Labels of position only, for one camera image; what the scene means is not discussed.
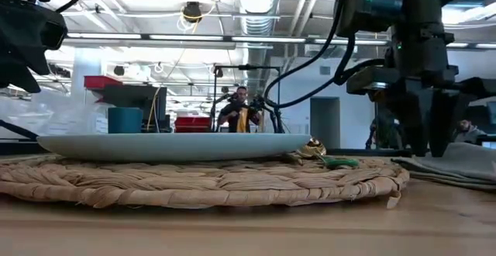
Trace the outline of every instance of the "person sitting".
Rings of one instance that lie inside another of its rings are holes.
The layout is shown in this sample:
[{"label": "person sitting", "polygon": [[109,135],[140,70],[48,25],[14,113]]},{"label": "person sitting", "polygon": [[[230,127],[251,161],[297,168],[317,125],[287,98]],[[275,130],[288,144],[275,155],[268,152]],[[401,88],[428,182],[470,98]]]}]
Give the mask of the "person sitting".
[{"label": "person sitting", "polygon": [[246,105],[248,91],[246,87],[239,86],[236,90],[236,99],[220,111],[219,125],[229,123],[230,133],[249,133],[250,120],[258,125],[260,114]]},{"label": "person sitting", "polygon": [[458,123],[458,134],[455,137],[455,142],[476,144],[477,138],[482,135],[486,135],[486,133],[472,125],[471,121],[464,119]]}]

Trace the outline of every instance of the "ceiling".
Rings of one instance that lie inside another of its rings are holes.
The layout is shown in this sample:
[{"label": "ceiling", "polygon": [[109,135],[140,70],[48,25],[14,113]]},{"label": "ceiling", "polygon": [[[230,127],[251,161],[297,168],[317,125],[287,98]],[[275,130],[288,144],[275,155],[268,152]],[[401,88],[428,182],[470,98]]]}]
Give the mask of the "ceiling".
[{"label": "ceiling", "polygon": [[[47,3],[52,9],[62,6],[69,0],[52,0]],[[181,21],[181,9],[186,2],[199,2],[204,15],[196,24]],[[253,5],[262,5],[264,0],[250,0]],[[301,34],[292,36],[317,36],[325,38],[332,25],[334,0],[316,0],[312,13]],[[276,9],[270,14],[275,20],[274,36],[291,36],[291,21],[294,18],[298,0],[277,0]],[[302,15],[308,9],[303,8]],[[260,18],[265,15],[254,15]],[[146,34],[191,34],[194,35],[243,35],[242,21],[246,18],[240,0],[80,0],[64,13],[71,33],[146,33]],[[463,22],[447,25],[448,30],[463,41],[496,42],[496,17],[487,17],[476,22]],[[361,38],[388,38],[385,34],[361,33]],[[264,44],[272,55],[284,55],[282,44]],[[199,43],[182,42],[157,46],[126,46],[122,42],[118,47],[89,43],[86,47],[99,47],[107,61],[107,75],[123,81],[177,82],[210,84],[213,82],[214,64],[243,64],[253,45],[245,43]],[[72,68],[74,48],[69,43],[60,51],[47,52],[49,61],[61,67]],[[364,55],[380,55],[378,51],[365,52]],[[126,68],[124,77],[113,73],[116,65]],[[246,72],[226,71],[219,82],[231,85],[246,84],[251,80],[263,80],[263,75],[254,76]],[[207,96],[213,92],[213,86],[168,86],[176,99],[180,96]]]}]

